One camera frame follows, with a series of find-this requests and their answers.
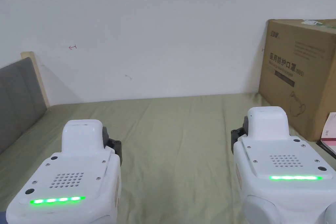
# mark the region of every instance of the white robot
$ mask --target white robot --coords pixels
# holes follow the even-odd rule
[[[306,141],[289,135],[283,109],[251,108],[231,140],[250,224],[336,223],[336,172]]]
[[[12,200],[8,223],[116,223],[121,142],[106,135],[98,120],[69,121],[62,151],[44,160]]]

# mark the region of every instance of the green bedsheet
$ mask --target green bedsheet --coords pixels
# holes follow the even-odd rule
[[[118,223],[244,223],[230,130],[241,127],[249,108],[267,105],[259,94],[238,94],[53,106],[0,155],[0,211],[61,150],[65,123],[91,118],[122,141]]]

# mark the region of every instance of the wall mark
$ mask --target wall mark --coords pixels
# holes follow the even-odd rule
[[[74,44],[74,46],[69,46],[69,49],[72,50],[74,47],[77,49],[76,44]]]

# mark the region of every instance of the label sticker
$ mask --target label sticker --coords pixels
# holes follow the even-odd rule
[[[321,22],[318,22],[316,20],[311,20],[311,19],[306,19],[304,20],[304,22],[302,22],[301,24],[305,24],[305,25],[310,25],[310,26],[314,26],[316,24],[322,25]]]
[[[238,182],[239,182],[239,186],[240,186],[240,190],[242,189],[242,179],[240,178],[240,173],[239,173],[239,169],[238,169],[238,165],[236,164],[236,173],[237,173],[237,178],[238,178]]]
[[[114,195],[114,203],[115,203],[115,207],[118,201],[118,191],[119,191],[119,176],[118,179],[116,181],[116,187],[115,187],[115,195]]]

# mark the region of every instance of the box logo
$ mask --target box logo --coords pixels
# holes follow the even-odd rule
[[[270,36],[271,36],[271,37],[274,37],[274,38],[278,38],[279,33],[276,32],[276,31],[271,31],[271,35],[270,35]]]

